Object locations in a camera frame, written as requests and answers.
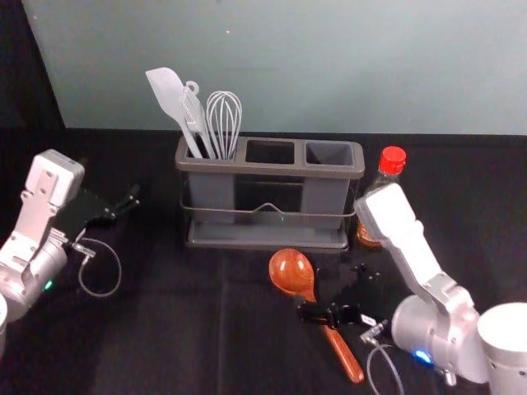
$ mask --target bottle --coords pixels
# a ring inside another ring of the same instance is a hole
[[[379,170],[373,183],[366,189],[368,194],[374,189],[391,183],[398,183],[399,176],[406,165],[406,152],[398,146],[387,146],[382,150],[379,161]],[[359,221],[357,226],[357,240],[369,249],[380,249],[380,242],[372,239],[366,227]]]

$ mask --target white cylinder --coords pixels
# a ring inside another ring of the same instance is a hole
[[[478,322],[493,395],[527,393],[527,303],[501,304]]]
[[[7,326],[7,302],[6,299],[0,295],[0,358],[3,356],[6,348],[6,326]]]

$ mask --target whisk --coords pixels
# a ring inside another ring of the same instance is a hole
[[[208,133],[220,159],[232,159],[241,125],[241,101],[229,91],[213,92],[207,99]]]

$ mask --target white spatula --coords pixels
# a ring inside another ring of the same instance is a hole
[[[198,144],[196,144],[192,133],[189,131],[184,112],[180,107],[180,97],[184,89],[183,82],[181,82],[175,71],[168,67],[148,70],[146,74],[159,106],[165,111],[165,114],[179,124],[192,156],[194,158],[203,158]]]

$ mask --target black table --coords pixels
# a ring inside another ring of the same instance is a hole
[[[12,230],[34,155],[53,147],[88,159],[83,186],[117,200],[143,185],[142,205],[108,230],[123,262],[118,294],[79,290],[72,256],[54,287],[7,328],[2,394],[372,393],[352,385],[319,328],[300,323],[294,304],[268,279],[270,252],[184,247],[174,154],[176,132],[2,131],[0,237]],[[360,142],[363,186],[383,146],[408,152],[402,186],[443,269],[470,290],[476,307],[527,300],[527,141],[523,137],[324,136]],[[310,255],[326,273],[323,299],[343,285],[343,267],[366,263],[397,276],[385,253]],[[98,274],[114,276],[97,265]],[[342,331],[363,366],[360,330]],[[461,382],[444,388],[410,355],[391,351],[407,393],[486,393]],[[382,393],[396,389],[384,361],[373,364]]]

